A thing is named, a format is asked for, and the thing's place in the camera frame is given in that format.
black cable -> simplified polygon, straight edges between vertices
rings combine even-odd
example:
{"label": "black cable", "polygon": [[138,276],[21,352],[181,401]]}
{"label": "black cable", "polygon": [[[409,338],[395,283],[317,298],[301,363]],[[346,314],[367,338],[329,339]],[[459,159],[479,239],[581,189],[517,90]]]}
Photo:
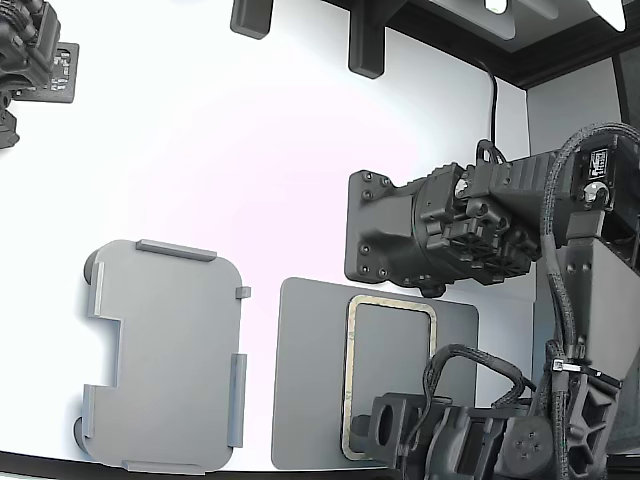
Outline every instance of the black cable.
{"label": "black cable", "polygon": [[491,136],[489,139],[491,143],[496,144],[496,113],[498,109],[498,80],[496,76],[493,74],[491,69],[487,67],[487,64],[482,60],[476,58],[476,61],[482,66],[485,72],[489,74],[489,78],[491,78],[491,85],[493,90],[491,92]]}
{"label": "black cable", "polygon": [[580,148],[583,142],[596,135],[614,134],[632,140],[640,145],[640,131],[622,123],[602,123],[590,125],[575,133],[558,152],[551,169],[548,172],[544,187],[544,199],[541,210],[541,244],[542,254],[547,266],[547,274],[552,292],[556,295],[560,305],[562,326],[565,336],[565,348],[576,344],[576,326],[571,299],[567,293],[560,271],[556,240],[553,232],[553,218],[556,204],[556,191],[562,168],[567,160]]}
{"label": "black cable", "polygon": [[422,375],[422,389],[425,396],[424,409],[416,424],[409,431],[404,444],[400,448],[400,452],[398,452],[402,457],[401,471],[403,480],[407,480],[407,457],[411,450],[411,444],[415,441],[416,436],[429,416],[432,399],[435,395],[436,388],[438,387],[438,382],[440,381],[445,365],[449,360],[455,357],[467,358],[468,360],[483,365],[490,370],[507,377],[513,382],[513,388],[496,400],[492,405],[493,407],[518,403],[518,400],[524,393],[525,388],[530,388],[534,392],[536,390],[536,385],[526,378],[518,367],[487,352],[458,344],[447,345],[446,347],[438,350],[427,362]]}
{"label": "black cable", "polygon": [[[569,349],[576,344],[576,325],[571,299],[567,292],[566,285],[560,271],[560,262],[558,261],[558,252],[556,249],[556,239],[553,232],[553,220],[556,204],[556,192],[560,172],[566,165],[568,159],[575,155],[580,146],[588,139],[602,134],[613,134],[633,141],[636,145],[640,145],[640,131],[622,123],[602,123],[585,127],[575,133],[562,146],[558,152],[558,156],[553,162],[545,181],[544,198],[542,209],[540,212],[540,236],[542,244],[542,255],[547,266],[547,275],[551,285],[552,294],[559,304],[562,320],[562,332],[564,333],[565,345],[558,341],[548,343],[549,356],[552,361],[554,358],[566,360],[564,350]],[[566,372],[558,373],[554,377],[560,378],[567,375]],[[565,388],[553,388],[553,408],[552,420],[554,427],[554,450],[556,455],[556,473],[559,480],[569,479],[569,458],[566,443],[567,430],[567,391]]]}
{"label": "black cable", "polygon": [[553,305],[553,317],[555,319],[556,329],[555,329],[555,339],[558,341],[560,346],[564,345],[564,327],[562,326],[562,311],[560,308],[560,300],[558,299],[558,295],[556,295],[551,282],[549,282],[549,289],[551,290],[551,303]]}
{"label": "black cable", "polygon": [[21,4],[19,5],[13,0],[0,0],[0,16],[5,18],[18,32],[22,32],[32,23],[28,11],[20,7]]}
{"label": "black cable", "polygon": [[496,116],[498,109],[498,80],[493,74],[491,69],[482,60],[476,58],[476,61],[487,72],[491,79],[492,91],[491,91],[491,126],[489,140],[480,140],[476,147],[476,164],[479,161],[485,160],[485,153],[489,155],[489,162],[491,163],[505,163],[507,160],[502,152],[496,147]]}

metal mount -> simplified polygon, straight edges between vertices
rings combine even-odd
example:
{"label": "metal mount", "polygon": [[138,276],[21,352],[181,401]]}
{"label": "metal mount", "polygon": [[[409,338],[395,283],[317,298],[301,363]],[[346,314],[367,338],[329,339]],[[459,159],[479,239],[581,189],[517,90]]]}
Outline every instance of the metal mount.
{"label": "metal mount", "polygon": [[271,30],[273,0],[233,0],[231,30],[262,40]]}
{"label": "metal mount", "polygon": [[[385,28],[408,0],[355,0],[351,8],[349,69],[367,78],[384,73]],[[263,39],[271,29],[273,0],[234,0],[231,30]]]}
{"label": "metal mount", "polygon": [[351,10],[349,70],[367,78],[384,73],[385,28],[407,0],[356,0]]}

gray plate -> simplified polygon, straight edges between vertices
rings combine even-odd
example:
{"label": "gray plate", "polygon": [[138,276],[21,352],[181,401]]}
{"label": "gray plate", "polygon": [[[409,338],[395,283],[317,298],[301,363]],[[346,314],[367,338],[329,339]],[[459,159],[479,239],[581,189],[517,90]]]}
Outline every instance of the gray plate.
{"label": "gray plate", "polygon": [[129,471],[204,474],[242,446],[246,358],[233,264],[214,252],[116,241],[94,253],[89,316],[120,324],[113,387],[86,385],[75,435]]}
{"label": "gray plate", "polygon": [[[342,450],[347,316],[364,295],[428,306],[437,319],[436,344],[477,346],[478,312],[470,305],[397,295],[299,278],[282,285],[271,457],[281,470],[378,467]],[[370,414],[387,392],[420,394],[431,352],[433,315],[415,309],[361,304],[353,345],[351,416]],[[474,405],[476,369],[453,359],[438,395]]]}

white backdrop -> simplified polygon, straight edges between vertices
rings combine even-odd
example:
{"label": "white backdrop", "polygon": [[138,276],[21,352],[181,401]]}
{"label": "white backdrop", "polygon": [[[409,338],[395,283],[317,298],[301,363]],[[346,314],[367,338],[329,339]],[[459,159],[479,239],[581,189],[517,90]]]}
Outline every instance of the white backdrop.
{"label": "white backdrop", "polygon": [[[12,104],[22,141],[0,154],[0,450],[85,459],[71,427],[83,384],[113,382],[115,332],[85,318],[82,267],[111,240],[148,238],[215,250],[253,287],[245,448],[226,468],[271,470],[282,281],[347,283],[349,175],[400,185],[471,163],[490,81],[392,31],[386,74],[354,75],[348,14],[320,0],[276,0],[263,41],[230,31],[231,0],[54,6],[63,40],[81,44],[76,102]],[[499,146],[526,156],[525,92],[500,85]],[[448,298],[477,304],[481,347],[529,372],[534,282],[479,291]],[[478,382],[480,405],[508,385]]]}

light fixture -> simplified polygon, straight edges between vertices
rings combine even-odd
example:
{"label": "light fixture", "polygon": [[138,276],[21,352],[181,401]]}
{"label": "light fixture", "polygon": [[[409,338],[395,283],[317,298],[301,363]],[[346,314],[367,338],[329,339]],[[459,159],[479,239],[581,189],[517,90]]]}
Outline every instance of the light fixture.
{"label": "light fixture", "polygon": [[484,5],[487,10],[498,15],[507,11],[507,0],[484,0]]}
{"label": "light fixture", "polygon": [[624,32],[627,22],[624,19],[622,0],[589,0],[589,3],[593,11],[604,18],[613,28]]}

